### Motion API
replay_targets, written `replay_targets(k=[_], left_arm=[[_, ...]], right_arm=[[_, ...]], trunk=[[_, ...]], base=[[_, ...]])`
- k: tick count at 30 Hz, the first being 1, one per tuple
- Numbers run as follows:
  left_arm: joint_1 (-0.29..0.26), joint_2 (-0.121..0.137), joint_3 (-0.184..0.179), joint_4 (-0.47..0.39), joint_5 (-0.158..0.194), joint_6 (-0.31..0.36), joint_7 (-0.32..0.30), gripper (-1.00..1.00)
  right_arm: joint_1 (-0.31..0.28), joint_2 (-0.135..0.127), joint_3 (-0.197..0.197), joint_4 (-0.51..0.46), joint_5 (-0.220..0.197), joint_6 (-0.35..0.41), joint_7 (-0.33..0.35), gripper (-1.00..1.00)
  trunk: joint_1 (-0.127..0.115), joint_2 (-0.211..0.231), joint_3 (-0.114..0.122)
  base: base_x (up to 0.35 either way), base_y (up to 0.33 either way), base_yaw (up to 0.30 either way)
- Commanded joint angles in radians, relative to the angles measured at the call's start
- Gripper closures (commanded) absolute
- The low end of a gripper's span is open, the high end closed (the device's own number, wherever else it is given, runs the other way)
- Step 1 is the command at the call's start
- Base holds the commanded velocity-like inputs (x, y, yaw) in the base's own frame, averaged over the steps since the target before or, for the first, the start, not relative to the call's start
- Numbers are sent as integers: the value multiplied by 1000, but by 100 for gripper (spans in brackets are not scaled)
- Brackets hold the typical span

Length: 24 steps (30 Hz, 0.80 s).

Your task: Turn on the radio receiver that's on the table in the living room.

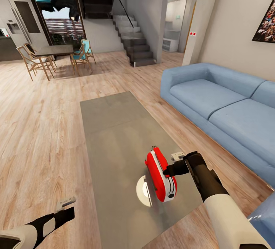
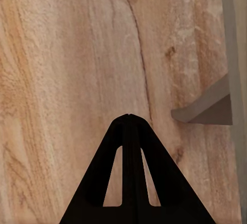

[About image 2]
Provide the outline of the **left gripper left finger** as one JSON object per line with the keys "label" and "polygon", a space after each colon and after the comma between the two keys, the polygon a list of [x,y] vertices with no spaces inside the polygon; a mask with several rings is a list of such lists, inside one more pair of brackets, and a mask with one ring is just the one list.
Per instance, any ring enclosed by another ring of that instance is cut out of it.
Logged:
{"label": "left gripper left finger", "polygon": [[[122,205],[103,206],[122,146]],[[137,224],[129,114],[112,121],[59,224]]]}

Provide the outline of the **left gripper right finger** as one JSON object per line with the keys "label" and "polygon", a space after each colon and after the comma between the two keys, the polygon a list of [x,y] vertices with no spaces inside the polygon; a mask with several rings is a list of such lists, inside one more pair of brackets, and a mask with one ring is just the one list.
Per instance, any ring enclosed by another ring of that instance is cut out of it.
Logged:
{"label": "left gripper right finger", "polygon": [[[137,224],[216,224],[149,123],[129,122]],[[149,203],[141,149],[161,206]]]}

